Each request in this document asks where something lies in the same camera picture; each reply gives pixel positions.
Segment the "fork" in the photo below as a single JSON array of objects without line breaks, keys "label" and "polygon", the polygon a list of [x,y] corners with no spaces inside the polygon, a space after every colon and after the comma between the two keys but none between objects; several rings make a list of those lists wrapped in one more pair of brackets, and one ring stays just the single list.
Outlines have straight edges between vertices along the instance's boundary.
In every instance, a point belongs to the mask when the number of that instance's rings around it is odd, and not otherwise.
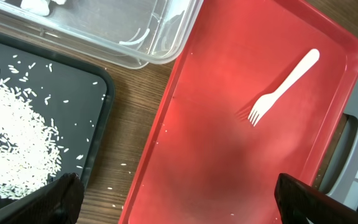
[{"label": "fork", "polygon": [[300,77],[302,77],[319,58],[320,52],[317,49],[310,50],[276,91],[261,96],[249,113],[248,120],[251,124],[255,126],[279,97],[282,96]]}]

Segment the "red tray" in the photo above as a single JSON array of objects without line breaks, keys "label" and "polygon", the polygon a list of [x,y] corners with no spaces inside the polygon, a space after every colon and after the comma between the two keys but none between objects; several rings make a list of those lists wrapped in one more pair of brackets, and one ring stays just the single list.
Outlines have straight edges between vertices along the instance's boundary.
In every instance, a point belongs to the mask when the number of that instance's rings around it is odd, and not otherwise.
[{"label": "red tray", "polygon": [[[256,100],[313,48],[317,64],[253,127]],[[278,174],[313,182],[357,76],[357,39],[304,1],[205,1],[120,223],[279,223]]]}]

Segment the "clear plastic container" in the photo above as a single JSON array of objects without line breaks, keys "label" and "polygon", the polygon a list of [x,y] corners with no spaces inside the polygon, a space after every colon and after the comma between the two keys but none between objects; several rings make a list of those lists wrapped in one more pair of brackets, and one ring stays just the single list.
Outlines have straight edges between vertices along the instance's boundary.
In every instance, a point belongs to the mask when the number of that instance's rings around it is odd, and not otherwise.
[{"label": "clear plastic container", "polygon": [[0,1],[0,25],[127,68],[183,50],[203,0],[67,0],[42,17]]}]

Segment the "fork handle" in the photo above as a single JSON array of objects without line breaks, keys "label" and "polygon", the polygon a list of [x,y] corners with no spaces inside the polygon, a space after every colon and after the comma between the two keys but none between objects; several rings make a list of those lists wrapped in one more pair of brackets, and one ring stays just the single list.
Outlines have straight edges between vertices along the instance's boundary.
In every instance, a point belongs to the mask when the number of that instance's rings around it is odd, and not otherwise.
[{"label": "fork handle", "polygon": [[302,77],[320,58],[320,52],[317,49],[312,49],[298,65],[292,70],[291,74],[285,81],[274,91],[277,99],[282,96],[300,77]]}]

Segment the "wooden surface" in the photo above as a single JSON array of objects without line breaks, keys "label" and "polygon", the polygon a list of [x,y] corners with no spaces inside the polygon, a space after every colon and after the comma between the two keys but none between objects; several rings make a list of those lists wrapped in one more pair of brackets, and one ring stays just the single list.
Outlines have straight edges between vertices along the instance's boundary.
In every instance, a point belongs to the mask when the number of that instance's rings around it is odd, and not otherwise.
[{"label": "wooden surface", "polygon": [[[309,0],[309,2],[358,38],[358,0]],[[148,65],[141,70],[129,70],[40,42],[3,27],[0,27],[0,32],[16,34],[26,41],[106,68],[114,79],[116,101],[78,223],[117,223],[173,63]],[[315,185],[319,184],[325,173],[345,123],[346,117],[343,117]]]}]

